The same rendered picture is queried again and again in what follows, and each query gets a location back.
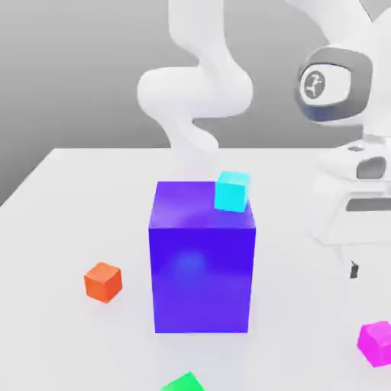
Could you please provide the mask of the small magenta cube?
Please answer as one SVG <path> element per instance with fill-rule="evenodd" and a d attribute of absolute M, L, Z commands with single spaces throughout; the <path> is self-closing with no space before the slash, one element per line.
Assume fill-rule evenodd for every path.
<path fill-rule="evenodd" d="M 391 324 L 381 321 L 362 325 L 357 347 L 372 367 L 391 365 Z"/>

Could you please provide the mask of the large purple box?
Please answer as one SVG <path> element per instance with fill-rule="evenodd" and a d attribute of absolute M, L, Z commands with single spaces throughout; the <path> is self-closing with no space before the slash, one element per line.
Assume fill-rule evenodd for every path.
<path fill-rule="evenodd" d="M 148 227 L 157 333 L 246 333 L 256 224 L 218 210 L 213 182 L 157 183 Z"/>

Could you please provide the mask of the small orange cube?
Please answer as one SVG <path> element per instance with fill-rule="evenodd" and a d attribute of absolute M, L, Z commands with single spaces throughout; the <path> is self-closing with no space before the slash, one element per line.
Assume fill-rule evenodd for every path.
<path fill-rule="evenodd" d="M 121 269 L 98 262 L 84 275 L 86 295 L 100 302 L 109 303 L 121 290 Z"/>

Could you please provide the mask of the small green cube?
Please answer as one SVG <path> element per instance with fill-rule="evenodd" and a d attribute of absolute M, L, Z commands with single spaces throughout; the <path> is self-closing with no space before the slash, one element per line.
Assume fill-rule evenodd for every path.
<path fill-rule="evenodd" d="M 205 391 L 192 372 L 188 372 L 163 386 L 160 391 Z"/>

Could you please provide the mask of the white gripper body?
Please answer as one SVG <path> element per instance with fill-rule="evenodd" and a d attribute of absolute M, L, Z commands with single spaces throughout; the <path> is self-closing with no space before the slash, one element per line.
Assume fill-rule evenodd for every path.
<path fill-rule="evenodd" d="M 391 243 L 391 192 L 318 185 L 311 197 L 309 230 L 326 246 Z"/>

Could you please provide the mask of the small cyan cube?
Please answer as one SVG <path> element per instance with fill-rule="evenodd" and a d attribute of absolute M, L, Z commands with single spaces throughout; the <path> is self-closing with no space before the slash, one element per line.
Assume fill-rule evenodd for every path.
<path fill-rule="evenodd" d="M 249 200 L 250 175 L 222 171 L 215 182 L 215 208 L 244 213 Z"/>

